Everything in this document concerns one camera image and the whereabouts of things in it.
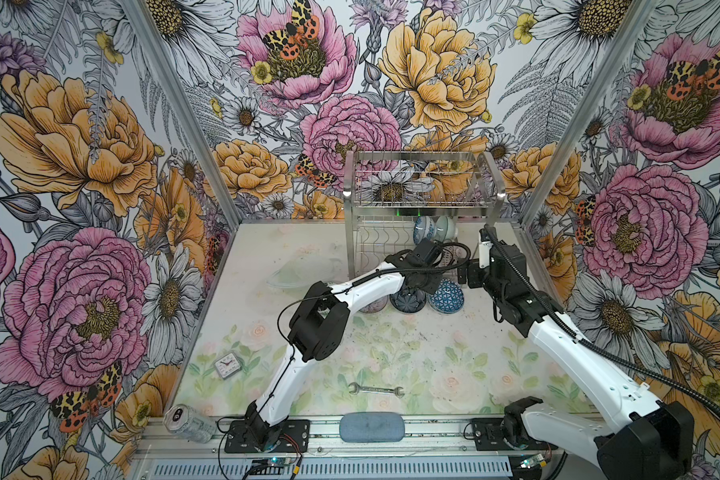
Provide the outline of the dark grey petal bowl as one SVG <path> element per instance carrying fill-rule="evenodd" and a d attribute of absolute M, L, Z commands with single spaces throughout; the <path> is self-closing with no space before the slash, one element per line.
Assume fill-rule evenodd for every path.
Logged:
<path fill-rule="evenodd" d="M 396 310 L 406 314 L 414 314 L 425 307 L 427 296 L 422 290 L 403 287 L 398 292 L 391 294 L 389 301 Z"/>

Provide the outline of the blue floral porcelain bowl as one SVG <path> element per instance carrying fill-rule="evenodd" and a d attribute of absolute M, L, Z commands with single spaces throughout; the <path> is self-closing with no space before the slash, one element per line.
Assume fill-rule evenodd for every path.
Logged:
<path fill-rule="evenodd" d="M 436 221 L 431 216 L 420 216 L 414 223 L 413 241 L 418 245 L 423 240 L 432 240 L 436 232 Z"/>

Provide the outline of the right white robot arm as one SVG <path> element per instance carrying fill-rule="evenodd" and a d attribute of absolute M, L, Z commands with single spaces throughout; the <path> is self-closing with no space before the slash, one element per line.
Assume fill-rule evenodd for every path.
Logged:
<path fill-rule="evenodd" d="M 485 290 L 497 322 L 550 356 L 585 393 L 601 418 L 559 412 L 528 396 L 504 409 L 504 442 L 523 449 L 533 442 L 559 447 L 597 466 L 609 479 L 679 479 L 689 473 L 694 419 L 681 404 L 667 404 L 649 386 L 597 353 L 558 303 L 536 289 L 526 257 L 481 228 L 479 257 L 466 267 L 470 288 Z"/>

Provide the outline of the blue triangle pattern bowl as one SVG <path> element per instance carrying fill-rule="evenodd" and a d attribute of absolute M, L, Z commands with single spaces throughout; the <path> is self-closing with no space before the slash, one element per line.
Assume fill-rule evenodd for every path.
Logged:
<path fill-rule="evenodd" d="M 462 288 L 450 279 L 443 278 L 434 294 L 427 295 L 429 305 L 441 314 L 455 314 L 465 303 Z"/>

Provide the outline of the purple striped bowl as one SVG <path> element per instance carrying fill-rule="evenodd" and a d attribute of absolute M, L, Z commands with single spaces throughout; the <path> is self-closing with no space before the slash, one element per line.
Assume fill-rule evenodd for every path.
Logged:
<path fill-rule="evenodd" d="M 387 306 L 388 301 L 389 296 L 385 295 L 361 308 L 360 311 L 366 314 L 375 314 L 381 312 Z"/>

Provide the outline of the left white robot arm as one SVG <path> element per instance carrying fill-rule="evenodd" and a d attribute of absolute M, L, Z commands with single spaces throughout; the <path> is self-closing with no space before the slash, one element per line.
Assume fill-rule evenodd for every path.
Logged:
<path fill-rule="evenodd" d="M 444 264 L 442 253 L 450 245 L 463 250 L 465 257 Z M 361 309 L 403 288 L 433 294 L 443 275 L 465 266 L 471 256 L 471 249 L 459 242 L 423 240 L 413 249 L 388 255 L 354 279 L 311 285 L 303 299 L 292 303 L 296 310 L 284 335 L 287 349 L 281 364 L 267 388 L 247 407 L 245 441 L 258 451 L 274 447 L 311 370 L 337 350 L 347 324 Z"/>

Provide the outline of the mint green glazed bowl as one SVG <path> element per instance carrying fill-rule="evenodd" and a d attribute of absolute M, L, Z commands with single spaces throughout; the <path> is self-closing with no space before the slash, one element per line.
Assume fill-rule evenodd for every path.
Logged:
<path fill-rule="evenodd" d="M 449 216 L 440 216 L 435 224 L 435 239 L 440 242 L 449 242 L 454 240 L 458 235 L 458 228 L 454 218 Z"/>

